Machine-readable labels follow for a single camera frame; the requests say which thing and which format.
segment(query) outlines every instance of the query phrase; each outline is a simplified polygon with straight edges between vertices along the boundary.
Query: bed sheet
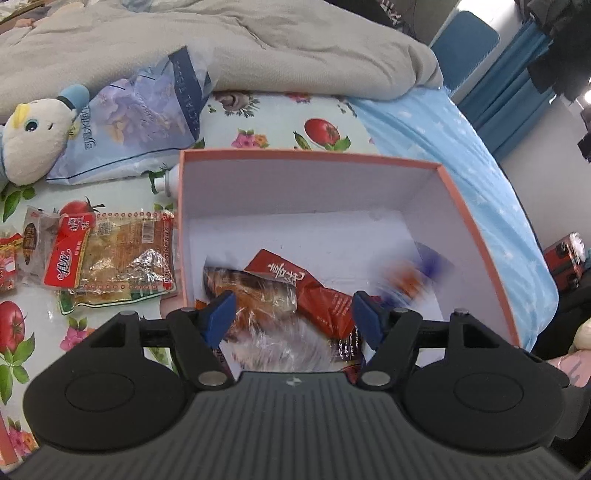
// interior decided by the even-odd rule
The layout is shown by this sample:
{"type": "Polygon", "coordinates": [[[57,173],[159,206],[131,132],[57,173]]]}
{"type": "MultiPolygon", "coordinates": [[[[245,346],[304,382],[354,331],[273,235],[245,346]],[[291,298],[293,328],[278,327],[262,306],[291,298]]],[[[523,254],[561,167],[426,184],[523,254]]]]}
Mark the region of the bed sheet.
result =
{"type": "Polygon", "coordinates": [[[383,155],[442,163],[470,209],[531,350],[558,292],[513,187],[445,91],[415,88],[390,102],[349,99],[383,155]]]}

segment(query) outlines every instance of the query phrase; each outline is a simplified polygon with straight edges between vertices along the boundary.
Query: red packaging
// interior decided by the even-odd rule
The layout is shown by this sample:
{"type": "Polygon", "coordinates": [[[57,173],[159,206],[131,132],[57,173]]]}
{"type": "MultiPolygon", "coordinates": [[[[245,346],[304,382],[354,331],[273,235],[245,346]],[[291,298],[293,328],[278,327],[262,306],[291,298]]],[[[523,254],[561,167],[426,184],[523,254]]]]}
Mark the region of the red packaging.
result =
{"type": "Polygon", "coordinates": [[[78,286],[84,249],[94,223],[94,212],[69,215],[61,221],[43,280],[45,285],[78,286]]]}
{"type": "Polygon", "coordinates": [[[245,270],[271,275],[276,280],[294,285],[298,311],[328,338],[346,339],[353,331],[353,298],[332,288],[324,288],[307,270],[264,249],[256,254],[245,270]]]}

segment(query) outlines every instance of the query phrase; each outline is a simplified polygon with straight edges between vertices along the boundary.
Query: clothing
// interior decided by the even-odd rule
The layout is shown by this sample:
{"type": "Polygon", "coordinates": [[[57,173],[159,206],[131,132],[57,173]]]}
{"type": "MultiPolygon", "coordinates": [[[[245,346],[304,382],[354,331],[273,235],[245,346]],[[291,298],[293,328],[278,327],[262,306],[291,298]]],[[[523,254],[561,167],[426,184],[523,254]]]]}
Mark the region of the clothing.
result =
{"type": "Polygon", "coordinates": [[[551,37],[573,19],[586,0],[515,0],[524,21],[531,17],[551,37]]]}
{"type": "Polygon", "coordinates": [[[557,33],[548,52],[528,66],[535,88],[549,88],[574,102],[591,77],[591,4],[585,5],[568,26],[557,33]]]}
{"type": "Polygon", "coordinates": [[[578,143],[579,150],[581,151],[581,155],[584,156],[585,159],[589,163],[591,163],[591,134],[587,134],[583,137],[583,139],[578,143]]]}

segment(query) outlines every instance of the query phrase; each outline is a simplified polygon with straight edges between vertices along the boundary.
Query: stuffed toy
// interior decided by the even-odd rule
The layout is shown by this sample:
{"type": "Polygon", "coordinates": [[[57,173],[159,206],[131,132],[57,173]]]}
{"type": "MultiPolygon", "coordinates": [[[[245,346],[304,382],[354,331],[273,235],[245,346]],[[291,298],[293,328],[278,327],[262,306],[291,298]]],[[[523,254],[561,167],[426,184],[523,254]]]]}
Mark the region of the stuffed toy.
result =
{"type": "Polygon", "coordinates": [[[7,180],[23,186],[47,175],[66,147],[72,123],[89,101],[86,87],[71,85],[56,98],[19,104],[0,136],[7,180]]]}

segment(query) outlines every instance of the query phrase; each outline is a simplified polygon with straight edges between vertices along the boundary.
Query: blue chair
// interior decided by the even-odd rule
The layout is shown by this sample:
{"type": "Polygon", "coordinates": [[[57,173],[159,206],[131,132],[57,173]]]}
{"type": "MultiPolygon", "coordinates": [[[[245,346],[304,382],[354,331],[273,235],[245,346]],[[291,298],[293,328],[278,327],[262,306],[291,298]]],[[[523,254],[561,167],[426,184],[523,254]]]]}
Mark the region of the blue chair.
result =
{"type": "Polygon", "coordinates": [[[456,14],[431,47],[450,96],[498,44],[499,34],[476,15],[469,11],[456,14]]]}

